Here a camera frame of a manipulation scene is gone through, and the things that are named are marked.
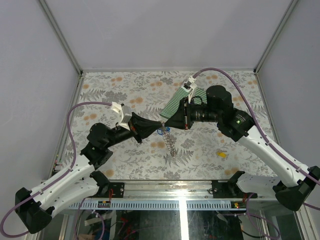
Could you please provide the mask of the blue key tag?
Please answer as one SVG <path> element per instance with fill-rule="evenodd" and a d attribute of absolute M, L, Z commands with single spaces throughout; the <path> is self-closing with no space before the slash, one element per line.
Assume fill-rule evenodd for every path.
<path fill-rule="evenodd" d="M 159 135 L 163 135 L 163 130 L 160 129 L 160 128 L 158 128 L 158 129 L 157 129 L 157 133 L 158 133 Z"/>

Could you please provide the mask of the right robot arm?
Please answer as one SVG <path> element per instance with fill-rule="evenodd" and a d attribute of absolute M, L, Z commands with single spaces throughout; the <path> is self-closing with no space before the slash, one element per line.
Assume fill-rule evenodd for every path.
<path fill-rule="evenodd" d="M 299 162 L 268 139 L 252 116 L 234 107 L 231 93 L 221 85 L 206 90 L 206 103 L 195 104 L 187 97 L 181 99 L 165 126 L 189 130 L 195 122 L 216 123 L 224 136 L 246 147 L 276 174 L 266 177 L 237 171 L 228 180 L 227 189 L 233 197 L 244 193 L 274 197 L 285 208 L 298 211 L 320 179 L 319 167 Z"/>

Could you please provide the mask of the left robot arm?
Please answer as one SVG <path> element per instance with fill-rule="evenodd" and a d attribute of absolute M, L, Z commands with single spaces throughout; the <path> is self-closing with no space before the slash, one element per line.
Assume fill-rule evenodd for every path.
<path fill-rule="evenodd" d="M 14 211 L 28 232 L 41 231 L 59 212 L 82 199 L 105 197 L 110 182 L 99 168 L 112 156 L 109 148 L 131 138 L 141 143 L 160 127 L 161 122 L 134 112 L 113 128 L 95 123 L 89 130 L 87 145 L 70 163 L 38 186 L 22 187 L 15 193 Z"/>

